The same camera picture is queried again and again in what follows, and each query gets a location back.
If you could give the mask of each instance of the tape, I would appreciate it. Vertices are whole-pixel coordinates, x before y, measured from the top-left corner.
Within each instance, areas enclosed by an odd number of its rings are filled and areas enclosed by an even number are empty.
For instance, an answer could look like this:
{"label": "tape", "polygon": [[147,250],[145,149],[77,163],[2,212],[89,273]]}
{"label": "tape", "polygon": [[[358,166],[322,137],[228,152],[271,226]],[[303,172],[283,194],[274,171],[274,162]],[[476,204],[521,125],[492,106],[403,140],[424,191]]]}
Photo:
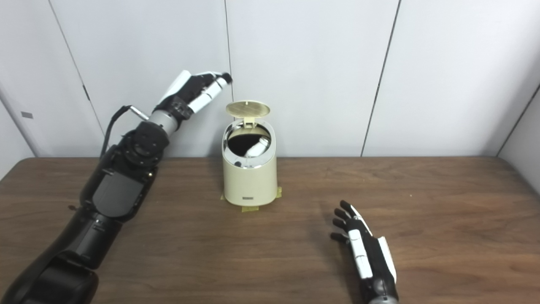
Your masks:
{"label": "tape", "polygon": [[[278,193],[276,193],[275,198],[279,199],[281,196],[282,196],[282,189],[281,189],[281,187],[278,187]],[[222,201],[225,200],[225,194],[224,193],[221,194],[220,200],[222,200]],[[242,207],[242,212],[251,212],[251,211],[259,211],[259,206],[255,206],[255,207],[245,207],[244,206],[244,207]]]}
{"label": "tape", "polygon": [[251,212],[251,211],[259,211],[259,206],[255,207],[242,207],[242,212]]}

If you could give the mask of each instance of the robotic arm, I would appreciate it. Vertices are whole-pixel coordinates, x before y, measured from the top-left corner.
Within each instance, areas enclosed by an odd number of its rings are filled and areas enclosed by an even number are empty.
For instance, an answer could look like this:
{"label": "robotic arm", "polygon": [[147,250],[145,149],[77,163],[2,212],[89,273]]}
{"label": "robotic arm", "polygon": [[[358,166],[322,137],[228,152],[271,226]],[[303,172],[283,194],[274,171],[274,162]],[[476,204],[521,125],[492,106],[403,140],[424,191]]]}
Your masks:
{"label": "robotic arm", "polygon": [[168,138],[231,82],[228,73],[183,71],[150,117],[125,107],[144,121],[105,153],[109,125],[102,157],[80,194],[80,207],[60,236],[11,284],[1,304],[90,303],[98,286],[92,270],[99,267],[122,225],[137,214]]}
{"label": "robotic arm", "polygon": [[365,304],[399,304],[396,269],[384,236],[375,238],[368,225],[346,201],[335,209],[339,219],[333,223],[347,234],[331,233],[333,240],[346,244],[353,254],[360,276],[360,289]]}

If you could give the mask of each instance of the table surface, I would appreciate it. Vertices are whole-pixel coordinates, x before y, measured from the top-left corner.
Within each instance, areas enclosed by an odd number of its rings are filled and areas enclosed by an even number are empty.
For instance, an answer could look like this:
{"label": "table surface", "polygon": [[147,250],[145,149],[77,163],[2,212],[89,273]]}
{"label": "table surface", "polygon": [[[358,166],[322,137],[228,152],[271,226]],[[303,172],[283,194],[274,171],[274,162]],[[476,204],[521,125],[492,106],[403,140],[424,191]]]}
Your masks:
{"label": "table surface", "polygon": [[[31,158],[0,182],[0,294],[62,231],[96,158]],[[221,160],[166,160],[93,303],[360,303],[333,209],[386,236],[401,303],[536,303],[539,198],[491,157],[280,158],[283,197],[220,200]]]}

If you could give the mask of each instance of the gold lid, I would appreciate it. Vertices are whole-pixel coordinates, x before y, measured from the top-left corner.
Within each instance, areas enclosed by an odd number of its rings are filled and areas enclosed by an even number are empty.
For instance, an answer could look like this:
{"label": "gold lid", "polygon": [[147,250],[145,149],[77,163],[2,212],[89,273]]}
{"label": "gold lid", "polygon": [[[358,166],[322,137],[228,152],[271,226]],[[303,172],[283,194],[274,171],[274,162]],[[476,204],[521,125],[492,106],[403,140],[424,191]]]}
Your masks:
{"label": "gold lid", "polygon": [[255,100],[242,100],[227,105],[227,113],[236,118],[261,118],[270,113],[270,108]]}

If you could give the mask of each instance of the trash can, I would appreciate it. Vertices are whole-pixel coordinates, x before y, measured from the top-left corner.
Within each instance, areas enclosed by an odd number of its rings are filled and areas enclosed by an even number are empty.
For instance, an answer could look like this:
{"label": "trash can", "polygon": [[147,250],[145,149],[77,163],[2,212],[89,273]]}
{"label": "trash can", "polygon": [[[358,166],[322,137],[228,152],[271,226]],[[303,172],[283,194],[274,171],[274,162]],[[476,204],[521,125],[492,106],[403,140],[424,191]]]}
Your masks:
{"label": "trash can", "polygon": [[257,101],[239,101],[226,110],[238,119],[223,134],[225,199],[239,206],[271,203],[278,193],[275,133],[260,119],[270,108]]}

